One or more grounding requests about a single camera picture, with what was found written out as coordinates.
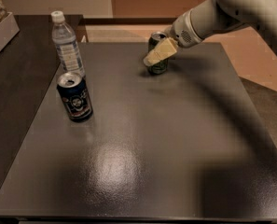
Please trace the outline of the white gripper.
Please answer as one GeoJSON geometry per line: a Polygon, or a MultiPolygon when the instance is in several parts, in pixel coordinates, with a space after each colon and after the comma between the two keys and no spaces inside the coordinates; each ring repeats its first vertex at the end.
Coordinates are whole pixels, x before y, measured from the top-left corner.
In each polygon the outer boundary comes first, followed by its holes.
{"type": "Polygon", "coordinates": [[[197,35],[192,25],[191,14],[192,10],[185,12],[172,25],[165,29],[168,38],[161,40],[147,53],[143,59],[146,66],[153,66],[173,56],[178,51],[178,46],[181,48],[191,48],[203,41],[197,35]]]}

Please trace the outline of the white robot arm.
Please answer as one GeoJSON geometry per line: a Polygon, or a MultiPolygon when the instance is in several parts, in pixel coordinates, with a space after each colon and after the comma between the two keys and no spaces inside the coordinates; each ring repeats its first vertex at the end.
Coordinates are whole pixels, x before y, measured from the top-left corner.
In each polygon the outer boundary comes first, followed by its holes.
{"type": "Polygon", "coordinates": [[[277,0],[206,0],[179,16],[144,58],[152,66],[180,48],[190,48],[222,33],[255,29],[277,56],[277,0]]]}

